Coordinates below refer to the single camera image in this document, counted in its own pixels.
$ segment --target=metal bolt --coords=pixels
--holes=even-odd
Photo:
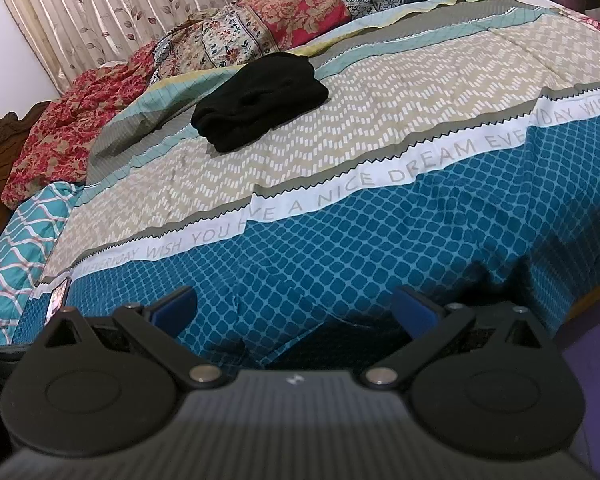
[[[213,365],[198,365],[189,370],[189,377],[199,383],[210,383],[219,379],[222,375],[222,370]]]
[[[391,368],[371,368],[366,371],[365,377],[372,384],[391,384],[398,378],[398,373]]]

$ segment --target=purple floor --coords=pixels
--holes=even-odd
[[[600,475],[600,301],[565,323],[554,341],[580,381],[587,403],[572,449]]]

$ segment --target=white wall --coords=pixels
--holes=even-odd
[[[23,118],[35,103],[57,97],[51,79],[0,0],[0,118],[7,112]]]

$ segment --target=smartphone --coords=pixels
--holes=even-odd
[[[66,295],[69,292],[69,284],[71,278],[65,278],[62,280],[60,285],[56,286],[54,291],[51,293],[51,299],[49,300],[49,307],[46,310],[45,325],[49,322],[53,314],[55,314],[63,305],[66,300]]]

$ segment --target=folded black garment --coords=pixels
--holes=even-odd
[[[191,125],[220,153],[240,148],[326,101],[314,73],[307,56],[261,57],[200,99]]]

